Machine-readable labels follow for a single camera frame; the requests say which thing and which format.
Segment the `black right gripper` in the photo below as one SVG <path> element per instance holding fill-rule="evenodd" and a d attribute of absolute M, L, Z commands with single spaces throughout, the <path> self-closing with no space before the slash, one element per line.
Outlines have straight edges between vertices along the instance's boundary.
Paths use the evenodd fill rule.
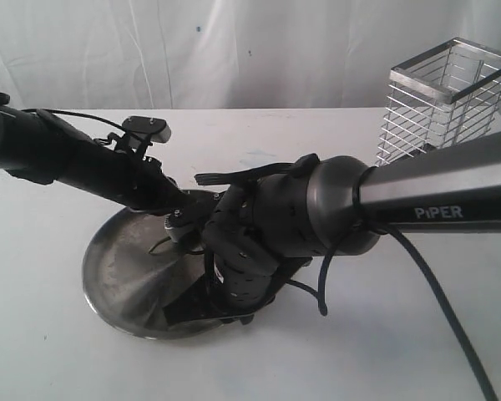
<path fill-rule="evenodd" d="M 168 327 L 206 326 L 221 321 L 250 324 L 255 313 L 267 306 L 292 278 L 292 271 L 271 277 L 226 274 L 221 282 L 216 274 L 204 274 L 163 307 Z"/>

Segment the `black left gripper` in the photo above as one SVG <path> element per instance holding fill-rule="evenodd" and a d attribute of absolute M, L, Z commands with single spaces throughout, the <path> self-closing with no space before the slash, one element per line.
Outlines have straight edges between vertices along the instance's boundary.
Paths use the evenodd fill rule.
<path fill-rule="evenodd" d="M 161 216 L 197 202 L 163 173 L 157 159 L 126 157 L 126 167 L 114 178 L 118 188 L 112 200 L 133 212 Z"/>

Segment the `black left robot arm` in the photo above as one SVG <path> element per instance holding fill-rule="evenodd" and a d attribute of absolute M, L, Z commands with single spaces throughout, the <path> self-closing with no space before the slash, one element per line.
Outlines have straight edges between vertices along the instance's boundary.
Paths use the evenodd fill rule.
<path fill-rule="evenodd" d="M 163 215 L 195 203 L 146 155 L 171 132 L 163 119 L 128 117 L 102 139 L 93 139 L 58 111 L 9 107 L 0 92 L 0 170 L 39 185 L 57 181 L 122 206 Z"/>

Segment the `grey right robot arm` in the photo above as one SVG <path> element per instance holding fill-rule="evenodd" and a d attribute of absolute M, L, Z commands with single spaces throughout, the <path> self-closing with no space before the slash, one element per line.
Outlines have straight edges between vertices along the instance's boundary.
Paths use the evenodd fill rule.
<path fill-rule="evenodd" d="M 315 257 L 358 256 L 387 229 L 501 232 L 501 132 L 369 166 L 310 154 L 232 173 L 200 236 L 203 275 L 164 308 L 166 322 L 246 320 Z"/>

